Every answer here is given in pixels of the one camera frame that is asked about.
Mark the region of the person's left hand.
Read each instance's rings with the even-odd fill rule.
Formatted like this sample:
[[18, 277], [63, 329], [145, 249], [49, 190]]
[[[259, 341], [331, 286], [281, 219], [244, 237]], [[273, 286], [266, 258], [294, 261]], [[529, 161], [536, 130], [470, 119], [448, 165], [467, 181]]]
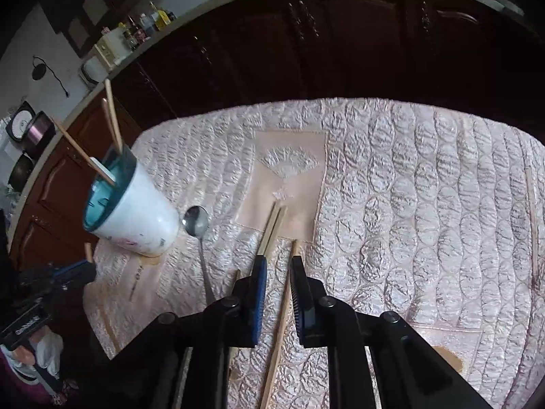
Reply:
[[18, 346], [12, 353], [16, 361], [26, 366], [34, 366], [36, 364], [34, 352], [24, 345]]

